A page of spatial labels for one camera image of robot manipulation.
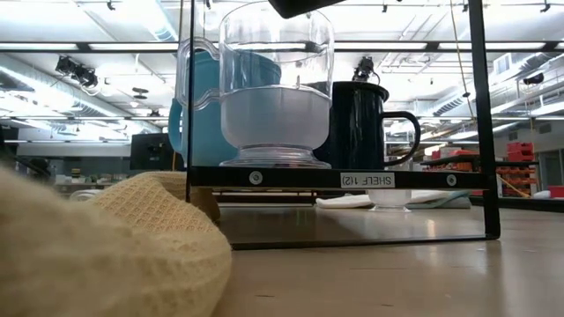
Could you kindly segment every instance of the cream knitted cloth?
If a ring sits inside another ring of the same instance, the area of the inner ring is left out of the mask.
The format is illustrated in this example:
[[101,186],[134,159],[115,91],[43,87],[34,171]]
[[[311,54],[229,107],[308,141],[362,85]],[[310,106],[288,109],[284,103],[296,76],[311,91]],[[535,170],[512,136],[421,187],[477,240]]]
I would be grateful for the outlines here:
[[144,173],[73,203],[0,170],[0,315],[209,316],[231,250],[184,182]]

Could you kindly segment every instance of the metal pole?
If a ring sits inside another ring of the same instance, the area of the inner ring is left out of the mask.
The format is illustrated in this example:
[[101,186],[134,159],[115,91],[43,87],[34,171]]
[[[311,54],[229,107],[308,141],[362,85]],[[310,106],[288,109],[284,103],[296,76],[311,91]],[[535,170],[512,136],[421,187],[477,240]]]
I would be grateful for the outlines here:
[[194,21],[196,16],[196,1],[190,0],[190,48],[189,48],[189,69],[188,69],[188,155],[186,155],[186,202],[190,203],[190,180],[192,169],[192,137],[194,137]]
[[487,179],[484,191],[484,225],[489,239],[500,237],[500,211],[498,208],[497,180],[495,174],[494,132],[487,82],[486,36],[482,0],[468,2],[470,9],[470,34],[472,68],[476,88],[476,115],[478,121],[479,153],[482,173]]

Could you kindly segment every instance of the clear glass jar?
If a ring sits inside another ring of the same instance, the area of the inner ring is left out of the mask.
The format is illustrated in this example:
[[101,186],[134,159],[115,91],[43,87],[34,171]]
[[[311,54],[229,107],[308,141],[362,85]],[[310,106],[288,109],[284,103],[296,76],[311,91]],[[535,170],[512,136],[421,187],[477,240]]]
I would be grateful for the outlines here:
[[[386,161],[399,159],[399,157],[386,157]],[[386,171],[411,171],[413,169],[413,161],[411,159],[404,163],[388,166]],[[410,189],[369,189],[367,190],[370,201],[375,205],[374,211],[391,211],[391,212],[410,212],[405,205],[412,199],[412,191]]]

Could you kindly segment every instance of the black mug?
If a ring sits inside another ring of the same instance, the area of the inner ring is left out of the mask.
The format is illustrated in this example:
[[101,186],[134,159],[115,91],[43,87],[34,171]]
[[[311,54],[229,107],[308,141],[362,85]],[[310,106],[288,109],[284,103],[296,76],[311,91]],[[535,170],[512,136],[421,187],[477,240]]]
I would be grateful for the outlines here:
[[[379,85],[352,81],[333,83],[329,136],[314,150],[315,156],[336,169],[383,170],[385,166],[410,159],[419,147],[421,127],[409,112],[384,112],[383,103],[389,96],[390,93]],[[415,141],[407,155],[386,162],[383,120],[389,118],[412,122]]]

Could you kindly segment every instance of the cable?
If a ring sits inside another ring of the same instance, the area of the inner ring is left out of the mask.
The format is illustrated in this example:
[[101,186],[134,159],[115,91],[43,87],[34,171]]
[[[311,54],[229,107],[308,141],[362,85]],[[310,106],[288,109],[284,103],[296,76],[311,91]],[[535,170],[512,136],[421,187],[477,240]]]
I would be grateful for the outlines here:
[[466,87],[466,80],[464,79],[464,68],[462,67],[462,57],[460,55],[460,43],[458,43],[458,31],[456,29],[456,21],[455,21],[455,8],[452,0],[450,0],[450,18],[452,19],[452,28],[455,33],[455,43],[456,43],[456,55],[458,56],[458,66],[460,66],[460,73],[462,74],[462,84],[464,85],[464,96],[466,98],[466,102],[468,103],[468,109],[470,110],[470,117],[471,120],[474,122],[476,118],[474,117],[474,112],[472,111],[471,103],[470,103],[470,94],[468,93],[468,87]]
[[376,75],[376,77],[378,78],[378,84],[377,84],[377,85],[380,85],[380,82],[381,82],[380,75],[376,74],[375,71],[373,71],[372,73],[373,73],[374,75]]

